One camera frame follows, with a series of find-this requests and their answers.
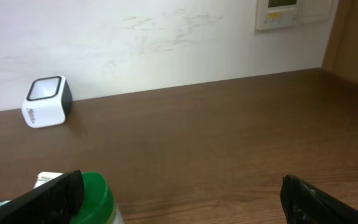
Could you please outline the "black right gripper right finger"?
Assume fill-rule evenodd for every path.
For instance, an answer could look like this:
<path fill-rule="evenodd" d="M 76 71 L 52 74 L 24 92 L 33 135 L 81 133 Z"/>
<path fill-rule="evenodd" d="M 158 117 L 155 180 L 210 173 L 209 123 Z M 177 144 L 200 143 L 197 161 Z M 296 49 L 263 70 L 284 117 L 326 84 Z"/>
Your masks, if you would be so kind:
<path fill-rule="evenodd" d="M 280 201 L 288 224 L 358 223 L 358 210 L 295 175 L 283 177 Z"/>

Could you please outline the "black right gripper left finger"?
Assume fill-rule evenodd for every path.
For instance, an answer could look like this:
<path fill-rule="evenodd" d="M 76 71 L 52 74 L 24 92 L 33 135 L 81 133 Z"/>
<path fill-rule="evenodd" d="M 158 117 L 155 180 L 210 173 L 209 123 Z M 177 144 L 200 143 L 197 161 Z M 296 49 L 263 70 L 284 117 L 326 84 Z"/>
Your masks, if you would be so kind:
<path fill-rule="evenodd" d="M 0 224 L 70 223 L 85 196 L 80 170 L 66 172 L 0 206 Z"/>

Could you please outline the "white tube gold cap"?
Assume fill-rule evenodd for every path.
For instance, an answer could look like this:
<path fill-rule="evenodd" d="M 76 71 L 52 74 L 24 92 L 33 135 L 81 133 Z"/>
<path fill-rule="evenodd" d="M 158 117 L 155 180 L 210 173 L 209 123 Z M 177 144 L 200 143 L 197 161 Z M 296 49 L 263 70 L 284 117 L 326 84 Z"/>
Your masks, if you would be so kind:
<path fill-rule="evenodd" d="M 46 182 L 51 181 L 54 178 L 57 178 L 58 176 L 62 175 L 62 173 L 59 172 L 41 172 L 37 175 L 37 180 L 34 185 L 34 189 L 45 184 Z"/>

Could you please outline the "green lid jar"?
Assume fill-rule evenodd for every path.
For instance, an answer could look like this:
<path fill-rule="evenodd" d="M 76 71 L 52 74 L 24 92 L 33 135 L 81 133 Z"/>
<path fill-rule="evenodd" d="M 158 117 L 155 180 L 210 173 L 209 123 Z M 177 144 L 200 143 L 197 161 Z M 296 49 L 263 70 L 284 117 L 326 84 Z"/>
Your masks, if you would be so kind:
<path fill-rule="evenodd" d="M 79 213 L 70 224 L 124 224 L 106 179 L 98 172 L 83 172 L 85 195 Z"/>

